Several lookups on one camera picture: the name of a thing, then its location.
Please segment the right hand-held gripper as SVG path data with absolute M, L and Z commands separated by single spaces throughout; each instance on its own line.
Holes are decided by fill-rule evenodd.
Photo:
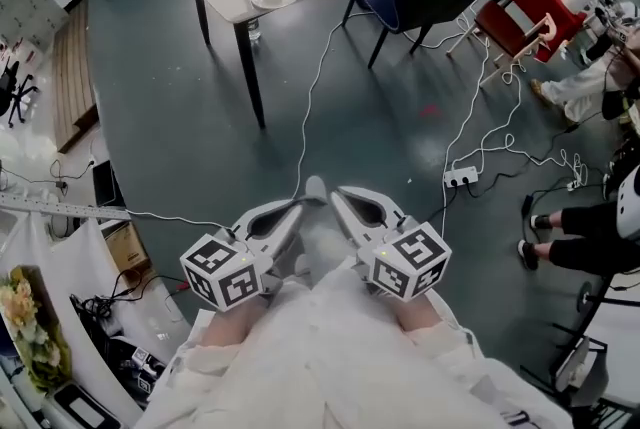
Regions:
M 401 214 L 390 197 L 362 187 L 340 186 L 329 201 L 358 247 L 357 270 L 373 291 L 409 302 L 442 279 L 451 248 L 429 223 Z

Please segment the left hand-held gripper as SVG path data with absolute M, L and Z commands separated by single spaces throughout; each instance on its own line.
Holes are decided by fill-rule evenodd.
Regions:
M 273 296 L 282 286 L 275 263 L 298 233 L 302 205 L 322 207 L 320 197 L 277 200 L 247 211 L 234 224 L 206 233 L 180 256 L 192 292 L 218 312 L 256 296 Z

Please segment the person's left forearm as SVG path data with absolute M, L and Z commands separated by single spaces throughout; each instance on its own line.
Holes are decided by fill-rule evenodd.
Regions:
M 210 390 L 224 376 L 267 309 L 268 302 L 255 297 L 238 308 L 214 315 L 207 327 L 178 353 L 169 385 L 198 392 Z

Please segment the person's right forearm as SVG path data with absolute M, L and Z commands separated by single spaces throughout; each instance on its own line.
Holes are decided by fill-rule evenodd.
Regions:
M 426 295 L 409 302 L 391 301 L 390 306 L 404 333 L 430 360 L 458 368 L 485 358 L 473 333 L 442 316 Z

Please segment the person's grey trouser legs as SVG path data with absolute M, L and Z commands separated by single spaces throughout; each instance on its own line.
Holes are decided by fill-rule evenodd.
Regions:
M 310 213 L 305 218 L 299 229 L 299 237 L 302 246 L 299 255 L 307 255 L 311 271 L 308 275 L 295 276 L 310 289 L 349 256 L 356 254 L 355 245 L 326 208 Z

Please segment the person's grey right shoe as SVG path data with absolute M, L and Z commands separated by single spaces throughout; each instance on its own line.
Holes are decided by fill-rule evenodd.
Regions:
M 321 177 L 312 175 L 306 180 L 305 199 L 309 203 L 327 204 L 327 188 Z

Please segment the white power strip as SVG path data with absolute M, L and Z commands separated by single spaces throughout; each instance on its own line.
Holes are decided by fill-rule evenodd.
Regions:
M 444 173 L 443 183 L 447 188 L 456 188 L 478 181 L 479 174 L 475 166 L 449 169 Z

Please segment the person's white shirt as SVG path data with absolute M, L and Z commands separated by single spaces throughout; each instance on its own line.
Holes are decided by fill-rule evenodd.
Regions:
M 430 360 L 347 268 L 313 289 L 289 278 L 208 391 L 171 387 L 172 358 L 134 429 L 573 429 L 502 362 Z

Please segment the brown cardboard box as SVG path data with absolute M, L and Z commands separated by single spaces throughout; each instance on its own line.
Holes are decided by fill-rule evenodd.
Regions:
M 117 222 L 102 233 L 119 272 L 142 273 L 150 268 L 150 260 L 132 222 Z

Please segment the white sheet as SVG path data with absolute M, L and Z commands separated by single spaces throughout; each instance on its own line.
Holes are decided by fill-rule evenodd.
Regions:
M 142 409 L 111 372 L 73 308 L 72 295 L 87 299 L 111 293 L 118 270 L 95 221 L 85 222 L 67 239 L 52 244 L 41 214 L 18 219 L 0 246 L 0 274 L 16 266 L 35 266 L 71 350 L 72 377 L 103 407 L 131 428 Z

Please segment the dark blue chair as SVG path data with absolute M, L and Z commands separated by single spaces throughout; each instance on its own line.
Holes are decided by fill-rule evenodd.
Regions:
M 371 69 L 388 34 L 399 35 L 418 29 L 409 53 L 414 54 L 434 25 L 453 22 L 475 0 L 349 0 L 341 25 L 345 26 L 355 4 L 372 12 L 382 31 L 368 62 Z

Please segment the brown wooden slat panel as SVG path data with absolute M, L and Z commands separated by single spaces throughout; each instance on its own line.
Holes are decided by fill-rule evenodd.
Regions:
M 52 107 L 60 154 L 68 153 L 99 121 L 88 57 L 88 16 L 88 0 L 83 0 L 53 41 Z

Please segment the black metal stand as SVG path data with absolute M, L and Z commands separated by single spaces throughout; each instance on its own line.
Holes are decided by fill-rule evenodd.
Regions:
M 579 328 L 552 325 L 569 340 L 549 371 L 521 373 L 569 412 L 576 429 L 640 429 L 640 271 L 627 285 L 584 283 L 576 309 Z

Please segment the yellow artificial flowers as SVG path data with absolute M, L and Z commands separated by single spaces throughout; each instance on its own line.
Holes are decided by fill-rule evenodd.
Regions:
M 0 277 L 0 316 L 33 386 L 49 393 L 71 380 L 71 350 L 36 266 Z

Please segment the black office chair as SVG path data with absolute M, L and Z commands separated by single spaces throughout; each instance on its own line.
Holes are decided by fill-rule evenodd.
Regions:
M 22 115 L 21 103 L 23 99 L 32 93 L 39 93 L 40 89 L 33 83 L 34 76 L 27 74 L 21 84 L 18 84 L 18 72 L 20 62 L 6 63 L 3 73 L 0 75 L 0 116 L 9 114 L 7 124 L 14 127 L 14 115 L 18 116 L 21 123 L 25 122 Z

